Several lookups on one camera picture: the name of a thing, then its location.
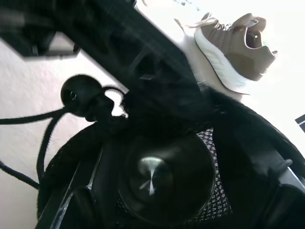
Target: black cord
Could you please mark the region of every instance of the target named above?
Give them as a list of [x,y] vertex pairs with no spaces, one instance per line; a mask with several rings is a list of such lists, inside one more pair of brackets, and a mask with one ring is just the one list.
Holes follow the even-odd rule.
[[31,178],[29,178],[28,176],[17,172],[13,169],[11,169],[10,167],[6,166],[2,161],[0,161],[0,169],[3,170],[4,172],[6,172],[7,174],[17,178],[18,180],[23,181],[24,183],[27,183],[28,185],[32,186],[35,189],[39,188],[39,184],[32,180]]
[[120,88],[117,88],[117,87],[105,86],[105,87],[103,87],[103,89],[104,89],[104,91],[114,90],[114,91],[120,92],[122,95],[125,95],[125,93]]
[[41,121],[44,119],[52,118],[57,114],[60,114],[62,109],[57,111],[51,111],[45,114],[39,114],[28,117],[20,117],[20,118],[4,118],[0,119],[0,125],[16,125],[16,124],[25,124],[25,123],[33,123],[37,121]]
[[46,151],[48,148],[49,140],[53,132],[53,129],[58,123],[58,121],[61,119],[61,117],[68,111],[69,109],[67,107],[64,107],[63,109],[59,110],[57,115],[50,121],[47,129],[44,132],[43,140],[40,146],[40,150],[37,157],[37,163],[36,163],[36,170],[37,170],[37,176],[39,182],[41,182],[42,177],[44,175],[44,158],[46,155]]

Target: beige sneaker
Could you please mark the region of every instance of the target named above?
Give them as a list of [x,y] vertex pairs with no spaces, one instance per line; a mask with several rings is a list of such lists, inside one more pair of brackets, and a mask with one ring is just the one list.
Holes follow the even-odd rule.
[[248,13],[225,26],[206,14],[195,27],[195,41],[223,85],[251,94],[255,81],[261,79],[277,55],[277,51],[262,45],[266,19]]

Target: shoe tongue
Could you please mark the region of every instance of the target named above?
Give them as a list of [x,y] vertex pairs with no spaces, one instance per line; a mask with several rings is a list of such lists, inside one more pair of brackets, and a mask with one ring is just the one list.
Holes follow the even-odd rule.
[[266,27],[266,19],[253,16],[251,13],[248,13],[237,19],[232,25],[233,28],[240,26],[248,27],[248,32],[252,32],[252,31],[262,32]]

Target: white shoe sole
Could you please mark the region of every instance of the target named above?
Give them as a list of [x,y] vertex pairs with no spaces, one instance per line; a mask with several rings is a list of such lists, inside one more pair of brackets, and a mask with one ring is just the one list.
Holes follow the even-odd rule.
[[241,94],[251,94],[257,88],[258,82],[240,75],[223,52],[206,39],[201,28],[196,29],[194,37],[199,49],[209,60],[217,77],[227,89]]

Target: black round knob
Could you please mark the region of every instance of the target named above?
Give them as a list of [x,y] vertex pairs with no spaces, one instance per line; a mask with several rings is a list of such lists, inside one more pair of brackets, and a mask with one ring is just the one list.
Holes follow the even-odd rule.
[[61,88],[61,101],[65,106],[71,106],[71,113],[85,117],[90,103],[99,94],[104,94],[101,84],[94,78],[80,74],[72,76]]

